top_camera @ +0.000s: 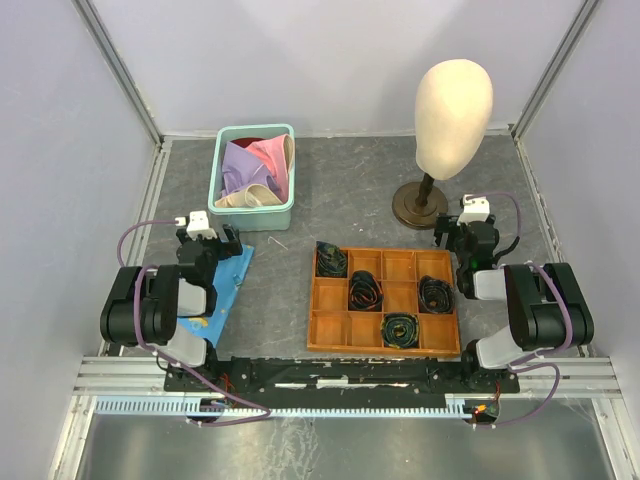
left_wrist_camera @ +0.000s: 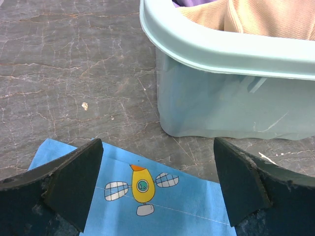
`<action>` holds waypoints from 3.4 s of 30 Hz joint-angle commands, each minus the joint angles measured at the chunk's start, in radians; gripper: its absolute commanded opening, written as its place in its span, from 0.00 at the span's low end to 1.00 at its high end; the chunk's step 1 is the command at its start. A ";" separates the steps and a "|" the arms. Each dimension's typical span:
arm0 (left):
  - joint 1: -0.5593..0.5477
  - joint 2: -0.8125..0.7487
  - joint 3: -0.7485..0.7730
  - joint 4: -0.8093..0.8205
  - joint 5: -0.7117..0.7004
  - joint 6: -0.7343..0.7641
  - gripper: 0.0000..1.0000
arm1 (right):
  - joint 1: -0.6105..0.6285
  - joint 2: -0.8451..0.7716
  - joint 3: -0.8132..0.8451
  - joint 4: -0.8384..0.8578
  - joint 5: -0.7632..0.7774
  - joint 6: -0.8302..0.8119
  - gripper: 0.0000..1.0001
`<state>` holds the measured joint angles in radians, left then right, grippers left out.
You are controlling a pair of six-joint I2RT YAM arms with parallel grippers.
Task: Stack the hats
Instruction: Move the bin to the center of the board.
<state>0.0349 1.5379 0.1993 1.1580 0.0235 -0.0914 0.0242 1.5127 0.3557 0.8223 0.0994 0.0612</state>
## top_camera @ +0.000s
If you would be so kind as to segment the purple bucket hat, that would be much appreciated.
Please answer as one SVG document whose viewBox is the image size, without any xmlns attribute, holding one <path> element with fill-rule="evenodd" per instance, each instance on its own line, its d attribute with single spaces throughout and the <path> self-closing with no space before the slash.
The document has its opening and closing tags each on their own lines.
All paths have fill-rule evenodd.
<svg viewBox="0 0 640 480">
<path fill-rule="evenodd" d="M 226 145 L 222 175 L 221 197 L 243 190 L 250 185 L 262 185 L 272 192 L 277 187 L 269 168 L 255 154 L 235 143 Z"/>
</svg>

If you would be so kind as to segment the wooden compartment tray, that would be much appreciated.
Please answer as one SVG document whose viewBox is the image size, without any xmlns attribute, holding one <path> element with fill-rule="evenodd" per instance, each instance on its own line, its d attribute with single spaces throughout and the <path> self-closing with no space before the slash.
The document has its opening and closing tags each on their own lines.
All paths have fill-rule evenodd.
<svg viewBox="0 0 640 480">
<path fill-rule="evenodd" d="M 327 277 L 312 268 L 307 348 L 310 351 L 370 356 L 447 358 L 460 355 L 457 313 L 430 313 L 420 306 L 419 281 L 429 276 L 454 284 L 451 255 L 444 250 L 343 247 L 347 271 Z M 382 302 L 372 310 L 349 306 L 350 279 L 366 271 L 381 286 Z M 382 337 L 386 315 L 403 313 L 418 323 L 412 348 L 395 348 Z"/>
</svg>

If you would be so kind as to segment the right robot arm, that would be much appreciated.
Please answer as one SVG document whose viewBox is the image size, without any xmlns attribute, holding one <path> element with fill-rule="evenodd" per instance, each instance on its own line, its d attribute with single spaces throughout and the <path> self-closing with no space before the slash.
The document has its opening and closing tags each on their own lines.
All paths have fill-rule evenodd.
<svg viewBox="0 0 640 480">
<path fill-rule="evenodd" d="M 459 379 L 467 389 L 486 388 L 495 370 L 524 373 L 525 364 L 534 358 L 592 341 L 594 322 L 572 267 L 562 262 L 503 264 L 520 237 L 500 249 L 494 215 L 466 220 L 440 214 L 434 241 L 455 255 L 456 286 L 464 297 L 507 306 L 507 326 L 471 341 L 462 354 Z"/>
</svg>

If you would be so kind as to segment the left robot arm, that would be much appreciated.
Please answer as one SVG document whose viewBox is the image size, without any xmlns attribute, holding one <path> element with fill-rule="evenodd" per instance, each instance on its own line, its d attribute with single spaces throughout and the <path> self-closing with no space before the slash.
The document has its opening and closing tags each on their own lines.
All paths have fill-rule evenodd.
<svg viewBox="0 0 640 480">
<path fill-rule="evenodd" d="M 186 371 L 198 389 L 209 390 L 221 378 L 215 347 L 179 323 L 180 318 L 207 319 L 218 303 L 214 279 L 219 264 L 243 253 L 239 231 L 223 226 L 216 233 L 176 232 L 176 262 L 156 267 L 119 269 L 100 315 L 100 333 L 113 345 L 140 347 Z"/>
</svg>

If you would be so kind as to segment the teal plastic basket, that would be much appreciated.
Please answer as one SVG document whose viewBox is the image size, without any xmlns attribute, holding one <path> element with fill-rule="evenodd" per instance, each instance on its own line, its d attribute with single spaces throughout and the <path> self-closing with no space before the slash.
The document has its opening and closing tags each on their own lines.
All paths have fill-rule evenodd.
<svg viewBox="0 0 640 480">
<path fill-rule="evenodd" d="M 289 228 L 295 198 L 295 164 L 294 178 L 290 184 L 290 198 L 284 205 L 257 208 L 216 208 L 214 206 L 222 189 L 221 167 L 227 143 L 244 137 L 270 139 L 283 134 L 291 135 L 295 144 L 293 127 L 285 123 L 229 126 L 219 131 L 214 148 L 208 191 L 208 208 L 211 213 L 229 220 L 236 228 L 244 231 L 286 230 Z"/>
</svg>

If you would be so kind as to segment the blue printed cloth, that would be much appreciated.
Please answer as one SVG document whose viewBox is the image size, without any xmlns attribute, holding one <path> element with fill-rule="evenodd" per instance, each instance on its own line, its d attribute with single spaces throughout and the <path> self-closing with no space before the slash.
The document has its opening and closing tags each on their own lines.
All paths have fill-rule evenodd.
<svg viewBox="0 0 640 480">
<path fill-rule="evenodd" d="M 243 253 L 240 256 L 233 256 L 218 264 L 213 280 L 218 295 L 213 314 L 178 318 L 181 326 L 191 334 L 208 340 L 213 347 L 218 345 L 255 252 L 253 246 L 243 244 L 242 247 Z"/>
</svg>

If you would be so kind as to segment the cream mannequin head stand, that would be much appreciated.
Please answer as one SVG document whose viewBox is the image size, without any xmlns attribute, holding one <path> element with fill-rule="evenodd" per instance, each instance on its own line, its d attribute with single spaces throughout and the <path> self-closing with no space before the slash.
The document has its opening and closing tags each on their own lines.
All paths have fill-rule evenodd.
<svg viewBox="0 0 640 480">
<path fill-rule="evenodd" d="M 468 59 L 432 66 L 422 77 L 415 99 L 415 160 L 422 180 L 401 186 L 392 212 L 405 226 L 433 229 L 448 210 L 435 185 L 460 173 L 476 154 L 493 109 L 493 86 L 487 71 Z"/>
</svg>

